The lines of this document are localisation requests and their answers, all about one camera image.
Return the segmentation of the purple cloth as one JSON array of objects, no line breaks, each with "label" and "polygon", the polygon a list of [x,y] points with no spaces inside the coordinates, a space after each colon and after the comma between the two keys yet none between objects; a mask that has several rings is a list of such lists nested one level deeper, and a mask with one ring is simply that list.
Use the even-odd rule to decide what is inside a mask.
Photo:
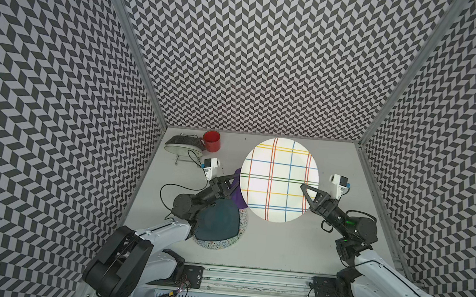
[{"label": "purple cloth", "polygon": [[234,190],[230,196],[234,204],[238,207],[238,209],[242,210],[242,209],[247,209],[248,205],[242,195],[240,179],[241,179],[241,169],[237,169],[234,172],[234,180],[231,185],[231,188]]}]

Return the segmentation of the plaid striped white plate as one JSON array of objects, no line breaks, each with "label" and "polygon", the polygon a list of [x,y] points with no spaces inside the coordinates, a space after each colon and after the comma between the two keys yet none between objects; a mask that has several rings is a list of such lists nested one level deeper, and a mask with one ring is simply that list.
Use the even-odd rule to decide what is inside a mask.
[{"label": "plaid striped white plate", "polygon": [[242,197],[248,208],[268,222],[287,223],[309,207],[302,184],[319,187],[312,153],[298,141],[271,138],[255,146],[240,169]]}]

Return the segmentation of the dark teal plate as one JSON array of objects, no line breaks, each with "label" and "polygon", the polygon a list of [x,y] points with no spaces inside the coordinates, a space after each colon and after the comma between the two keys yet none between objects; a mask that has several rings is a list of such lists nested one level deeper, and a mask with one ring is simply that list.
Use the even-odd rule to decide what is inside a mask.
[{"label": "dark teal plate", "polygon": [[195,238],[199,241],[224,241],[239,234],[240,213],[233,200],[220,199],[198,214]]}]

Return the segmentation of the colourful squiggle pattern plate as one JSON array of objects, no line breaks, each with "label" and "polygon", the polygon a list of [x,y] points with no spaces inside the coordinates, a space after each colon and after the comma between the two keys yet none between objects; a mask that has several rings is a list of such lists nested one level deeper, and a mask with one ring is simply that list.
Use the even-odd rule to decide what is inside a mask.
[{"label": "colourful squiggle pattern plate", "polygon": [[248,210],[247,209],[239,209],[239,232],[237,236],[231,237],[229,239],[220,240],[220,241],[202,241],[198,240],[197,238],[193,238],[194,242],[198,244],[200,247],[210,249],[213,251],[222,250],[230,247],[231,245],[238,242],[239,239],[244,235],[246,229],[248,228]]}]

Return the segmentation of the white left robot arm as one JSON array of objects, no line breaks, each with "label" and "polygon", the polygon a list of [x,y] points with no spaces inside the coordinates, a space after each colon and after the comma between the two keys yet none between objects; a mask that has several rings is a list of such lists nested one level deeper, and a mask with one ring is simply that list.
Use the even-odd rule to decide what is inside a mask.
[{"label": "white left robot arm", "polygon": [[202,190],[187,189],[173,201],[170,218],[142,230],[119,227],[89,261],[83,281],[100,297],[130,297],[148,283],[172,285],[176,290],[161,297],[189,291],[185,259],[169,247],[195,236],[201,213],[218,200],[229,199],[238,187],[235,174],[212,178]]}]

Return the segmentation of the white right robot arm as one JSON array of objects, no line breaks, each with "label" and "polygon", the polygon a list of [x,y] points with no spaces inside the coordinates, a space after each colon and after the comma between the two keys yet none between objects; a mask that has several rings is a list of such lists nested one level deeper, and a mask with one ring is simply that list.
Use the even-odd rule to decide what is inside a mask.
[{"label": "white right robot arm", "polygon": [[336,251],[345,268],[337,273],[337,294],[351,297],[434,297],[426,293],[373,249],[378,241],[377,219],[356,210],[342,211],[339,200],[325,191],[302,184],[303,196],[312,213],[331,231],[341,234]]}]

